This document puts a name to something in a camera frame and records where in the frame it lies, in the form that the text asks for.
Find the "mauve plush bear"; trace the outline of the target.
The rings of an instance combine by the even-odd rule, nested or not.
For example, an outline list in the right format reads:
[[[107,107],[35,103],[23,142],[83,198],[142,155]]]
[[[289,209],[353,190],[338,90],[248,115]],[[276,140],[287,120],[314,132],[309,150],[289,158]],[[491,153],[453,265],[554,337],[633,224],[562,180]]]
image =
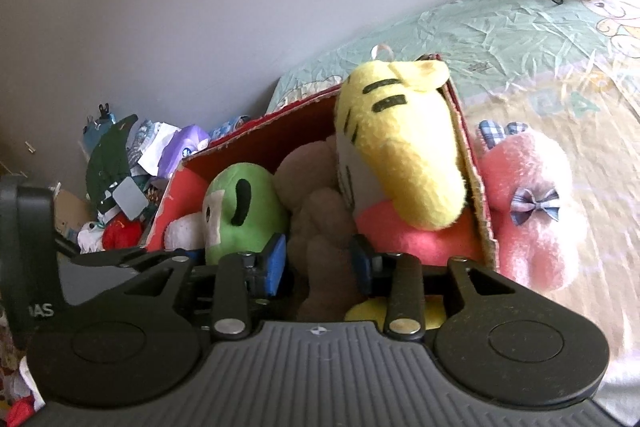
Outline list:
[[[349,244],[357,232],[338,189],[336,138],[306,143],[273,175],[282,205],[291,211],[288,261],[309,284],[297,318],[340,321],[360,301]]]

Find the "small brown cardboard box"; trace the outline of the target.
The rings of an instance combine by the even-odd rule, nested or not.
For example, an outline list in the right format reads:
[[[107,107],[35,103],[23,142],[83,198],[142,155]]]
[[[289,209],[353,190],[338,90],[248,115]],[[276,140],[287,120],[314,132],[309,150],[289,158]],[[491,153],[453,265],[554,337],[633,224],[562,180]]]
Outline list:
[[[61,188],[54,198],[55,230],[66,239],[77,242],[77,234],[81,228],[96,216],[85,199]]]

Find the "small white frog figurine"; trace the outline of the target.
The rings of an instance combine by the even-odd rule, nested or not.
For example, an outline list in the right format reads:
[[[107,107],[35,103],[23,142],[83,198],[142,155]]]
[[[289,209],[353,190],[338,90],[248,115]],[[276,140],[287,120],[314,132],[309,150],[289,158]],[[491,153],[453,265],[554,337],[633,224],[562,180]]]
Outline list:
[[[81,254],[97,253],[103,248],[104,226],[100,222],[89,221],[77,233],[77,245]]]

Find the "purple tissue pack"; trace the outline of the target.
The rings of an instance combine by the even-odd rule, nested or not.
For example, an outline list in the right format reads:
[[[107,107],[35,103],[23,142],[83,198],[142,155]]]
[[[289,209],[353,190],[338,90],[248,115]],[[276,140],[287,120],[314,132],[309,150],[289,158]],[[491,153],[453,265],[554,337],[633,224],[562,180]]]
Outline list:
[[[157,176],[170,179],[184,158],[208,147],[209,135],[196,124],[176,131],[160,154]]]

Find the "red plush toy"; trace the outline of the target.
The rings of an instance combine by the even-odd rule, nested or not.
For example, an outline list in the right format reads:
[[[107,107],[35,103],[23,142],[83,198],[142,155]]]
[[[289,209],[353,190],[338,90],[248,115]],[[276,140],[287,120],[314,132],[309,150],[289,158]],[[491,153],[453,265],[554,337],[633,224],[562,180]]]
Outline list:
[[[129,220],[125,213],[120,212],[105,227],[102,235],[102,246],[104,251],[114,251],[114,249],[125,249],[137,246],[142,236],[142,223],[136,220]]]

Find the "green avocado plush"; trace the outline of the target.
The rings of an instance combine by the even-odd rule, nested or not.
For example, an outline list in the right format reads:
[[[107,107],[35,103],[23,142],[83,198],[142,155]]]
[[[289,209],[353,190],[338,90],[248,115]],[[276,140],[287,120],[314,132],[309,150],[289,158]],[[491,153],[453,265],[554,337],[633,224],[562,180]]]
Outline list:
[[[210,182],[202,217],[208,265],[218,265],[228,254],[259,253],[273,234],[288,228],[273,175],[250,162],[233,164]]]

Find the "green cartoon bed sheet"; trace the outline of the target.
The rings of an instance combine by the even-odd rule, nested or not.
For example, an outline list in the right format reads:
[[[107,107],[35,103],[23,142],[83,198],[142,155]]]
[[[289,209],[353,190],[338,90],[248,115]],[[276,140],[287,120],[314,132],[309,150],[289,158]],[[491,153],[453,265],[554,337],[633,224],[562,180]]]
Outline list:
[[[639,0],[458,0],[286,72],[278,110],[337,84],[371,54],[447,62],[470,127],[523,121],[573,166],[582,225],[576,280],[553,299],[608,337],[597,403],[639,418]]]

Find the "red cardboard box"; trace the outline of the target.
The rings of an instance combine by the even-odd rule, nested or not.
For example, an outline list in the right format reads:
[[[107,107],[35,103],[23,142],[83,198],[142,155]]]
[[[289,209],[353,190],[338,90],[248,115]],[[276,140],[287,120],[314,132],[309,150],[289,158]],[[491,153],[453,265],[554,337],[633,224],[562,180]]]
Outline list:
[[[371,61],[335,90],[248,124],[172,175],[145,239],[183,215],[216,265],[284,235],[304,277],[347,274],[353,239],[443,267],[497,269],[497,243],[462,117],[439,60]]]

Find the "yellow tiger plush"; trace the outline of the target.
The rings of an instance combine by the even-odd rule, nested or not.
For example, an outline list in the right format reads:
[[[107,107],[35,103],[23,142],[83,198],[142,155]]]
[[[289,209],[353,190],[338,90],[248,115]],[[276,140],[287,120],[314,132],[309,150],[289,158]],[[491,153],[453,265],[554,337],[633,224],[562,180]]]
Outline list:
[[[409,254],[443,267],[483,262],[465,176],[465,151],[442,96],[438,58],[371,61],[343,82],[335,103],[338,183],[357,242],[372,254]]]

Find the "blue bottle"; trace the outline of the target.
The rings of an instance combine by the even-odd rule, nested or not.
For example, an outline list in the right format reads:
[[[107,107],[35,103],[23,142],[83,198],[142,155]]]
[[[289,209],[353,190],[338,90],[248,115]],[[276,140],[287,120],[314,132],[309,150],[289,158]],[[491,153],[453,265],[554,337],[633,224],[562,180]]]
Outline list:
[[[84,129],[82,129],[81,145],[87,156],[99,144],[102,136],[116,124],[115,115],[111,112],[110,104],[104,103],[98,106],[99,115],[93,117],[89,115]]]

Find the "white plush bunny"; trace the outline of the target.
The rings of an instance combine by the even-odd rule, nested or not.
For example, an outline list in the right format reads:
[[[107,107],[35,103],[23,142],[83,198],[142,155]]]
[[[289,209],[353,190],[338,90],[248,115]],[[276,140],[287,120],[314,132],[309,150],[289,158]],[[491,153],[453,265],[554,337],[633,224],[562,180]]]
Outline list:
[[[203,213],[194,212],[171,221],[164,232],[166,251],[198,251],[205,247]]]

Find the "pink plush bunny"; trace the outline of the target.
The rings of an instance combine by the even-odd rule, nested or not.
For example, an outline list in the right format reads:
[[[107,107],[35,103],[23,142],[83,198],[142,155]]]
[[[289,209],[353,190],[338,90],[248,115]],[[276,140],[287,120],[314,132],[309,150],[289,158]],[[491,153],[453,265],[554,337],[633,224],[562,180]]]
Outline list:
[[[534,291],[567,286],[577,274],[582,231],[570,160],[524,122],[485,119],[477,132],[497,271]]]

